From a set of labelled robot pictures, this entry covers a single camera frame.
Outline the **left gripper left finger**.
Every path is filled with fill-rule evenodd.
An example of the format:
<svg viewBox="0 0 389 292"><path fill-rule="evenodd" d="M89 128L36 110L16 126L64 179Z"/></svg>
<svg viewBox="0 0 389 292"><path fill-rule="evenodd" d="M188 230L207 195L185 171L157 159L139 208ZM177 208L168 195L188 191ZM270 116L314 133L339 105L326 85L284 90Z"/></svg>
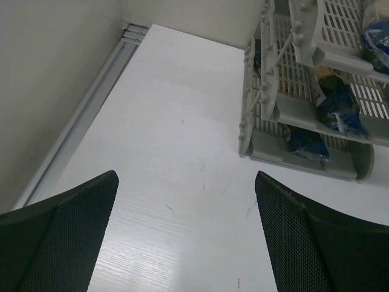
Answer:
<svg viewBox="0 0 389 292"><path fill-rule="evenodd" d="M110 170L1 214L1 291L87 291L118 185Z"/></svg>

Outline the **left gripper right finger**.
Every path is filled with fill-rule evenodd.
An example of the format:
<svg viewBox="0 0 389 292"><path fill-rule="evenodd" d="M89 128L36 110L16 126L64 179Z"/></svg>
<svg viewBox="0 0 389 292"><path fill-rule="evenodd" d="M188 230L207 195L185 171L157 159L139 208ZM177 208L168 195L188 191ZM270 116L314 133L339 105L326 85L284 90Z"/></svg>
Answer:
<svg viewBox="0 0 389 292"><path fill-rule="evenodd" d="M388 226L331 209L262 171L255 193L278 291L388 291Z"/></svg>

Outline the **spaghetti pasta bag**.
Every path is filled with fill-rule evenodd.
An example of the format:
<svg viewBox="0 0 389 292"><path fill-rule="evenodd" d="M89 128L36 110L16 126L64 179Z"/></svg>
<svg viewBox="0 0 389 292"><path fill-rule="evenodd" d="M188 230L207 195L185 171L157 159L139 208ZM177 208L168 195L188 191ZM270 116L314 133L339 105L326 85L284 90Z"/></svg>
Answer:
<svg viewBox="0 0 389 292"><path fill-rule="evenodd" d="M262 120L260 113L260 104L257 103L251 117L253 128L250 146L253 157L277 163L295 157L299 160L329 160L329 151L318 133Z"/></svg>
<svg viewBox="0 0 389 292"><path fill-rule="evenodd" d="M388 1L362 1L362 58L388 75Z"/></svg>
<svg viewBox="0 0 389 292"><path fill-rule="evenodd" d="M319 121L347 136L365 137L360 108L346 73L327 66L313 69L313 90Z"/></svg>

